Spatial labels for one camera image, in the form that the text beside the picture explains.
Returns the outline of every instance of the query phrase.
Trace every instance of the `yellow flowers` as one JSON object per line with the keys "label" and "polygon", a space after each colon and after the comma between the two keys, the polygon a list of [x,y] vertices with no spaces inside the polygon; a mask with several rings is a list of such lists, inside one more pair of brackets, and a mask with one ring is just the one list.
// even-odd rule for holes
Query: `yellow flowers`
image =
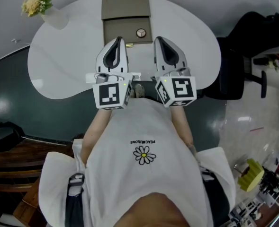
{"label": "yellow flowers", "polygon": [[32,17],[38,13],[44,14],[50,7],[52,7],[51,0],[25,0],[21,5],[21,11]]}

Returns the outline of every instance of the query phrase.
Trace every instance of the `black bag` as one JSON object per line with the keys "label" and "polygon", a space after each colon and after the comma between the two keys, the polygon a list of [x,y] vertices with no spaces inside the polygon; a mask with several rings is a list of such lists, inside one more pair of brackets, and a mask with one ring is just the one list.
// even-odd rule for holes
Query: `black bag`
{"label": "black bag", "polygon": [[251,58],[279,46],[279,13],[264,17],[246,13],[227,37],[230,49]]}
{"label": "black bag", "polygon": [[23,130],[17,125],[6,122],[0,124],[0,152],[8,151],[19,144],[24,136]]}

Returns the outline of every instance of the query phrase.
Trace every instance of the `round knob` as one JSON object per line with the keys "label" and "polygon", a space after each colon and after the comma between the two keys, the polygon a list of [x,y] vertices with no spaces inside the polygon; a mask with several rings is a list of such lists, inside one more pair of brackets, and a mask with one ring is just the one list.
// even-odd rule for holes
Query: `round knob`
{"label": "round knob", "polygon": [[147,32],[143,28],[140,28],[136,31],[136,34],[139,38],[143,38],[143,37],[145,37]]}

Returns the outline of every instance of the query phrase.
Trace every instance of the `black object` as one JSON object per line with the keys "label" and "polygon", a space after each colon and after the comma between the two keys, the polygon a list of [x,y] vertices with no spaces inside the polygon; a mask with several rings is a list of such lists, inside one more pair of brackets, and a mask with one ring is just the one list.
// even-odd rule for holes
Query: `black object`
{"label": "black object", "polygon": [[264,17],[248,12],[238,21],[227,37],[232,50],[251,58],[279,46],[279,13]]}
{"label": "black object", "polygon": [[[217,38],[222,62],[215,82],[203,90],[211,98],[234,100],[243,95],[243,80],[261,84],[261,97],[267,94],[267,75],[261,78],[244,72],[243,56],[251,58],[265,50],[279,46],[279,13],[264,17],[256,12],[246,13],[227,38]],[[255,59],[255,64],[265,65],[266,58]]]}
{"label": "black object", "polygon": [[214,180],[203,180],[203,184],[209,198],[214,227],[218,227],[229,220],[228,214],[230,212],[230,204],[224,189],[215,174],[212,172],[209,174]]}
{"label": "black object", "polygon": [[274,172],[269,171],[264,167],[263,169],[264,175],[260,183],[260,191],[262,191],[263,194],[269,193],[272,195],[275,193],[274,189],[279,187],[279,178]]}
{"label": "black object", "polygon": [[244,72],[243,57],[231,50],[226,38],[217,38],[221,50],[221,67],[215,82],[203,90],[204,95],[222,100],[237,100],[243,96],[244,79],[261,84],[261,97],[267,94],[267,75],[261,78]]}
{"label": "black object", "polygon": [[23,130],[17,125],[6,122],[0,124],[0,152],[8,151],[19,144],[24,136]]}
{"label": "black object", "polygon": [[84,174],[76,173],[69,179],[67,198],[65,201],[65,227],[84,227],[82,206],[82,185]]}
{"label": "black object", "polygon": [[267,57],[253,59],[255,65],[266,66],[269,64],[269,59]]}

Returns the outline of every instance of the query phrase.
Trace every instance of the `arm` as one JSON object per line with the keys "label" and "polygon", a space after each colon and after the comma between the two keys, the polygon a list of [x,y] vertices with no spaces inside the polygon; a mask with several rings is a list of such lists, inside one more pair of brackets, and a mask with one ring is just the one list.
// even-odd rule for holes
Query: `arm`
{"label": "arm", "polygon": [[183,107],[172,107],[170,110],[172,115],[172,123],[176,129],[176,132],[195,156],[196,149],[194,147],[193,136]]}
{"label": "arm", "polygon": [[87,164],[89,155],[91,154],[96,142],[99,140],[109,123],[111,113],[112,110],[99,109],[93,122],[85,133],[81,148],[81,159],[85,165]]}

